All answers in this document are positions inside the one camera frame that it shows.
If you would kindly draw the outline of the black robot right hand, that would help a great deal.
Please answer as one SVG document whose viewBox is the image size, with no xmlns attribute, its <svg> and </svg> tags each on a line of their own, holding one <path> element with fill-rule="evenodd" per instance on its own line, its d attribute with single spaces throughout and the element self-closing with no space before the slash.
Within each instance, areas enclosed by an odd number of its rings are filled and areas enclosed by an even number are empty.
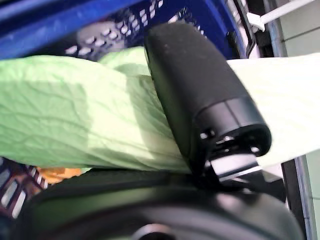
<svg viewBox="0 0 320 240">
<path fill-rule="evenodd" d="M 191 173 L 96 170 L 33 197 L 13 240 L 302 240 L 257 157 L 272 134 L 217 48 L 183 22 L 145 37 L 155 90 Z"/>
</svg>

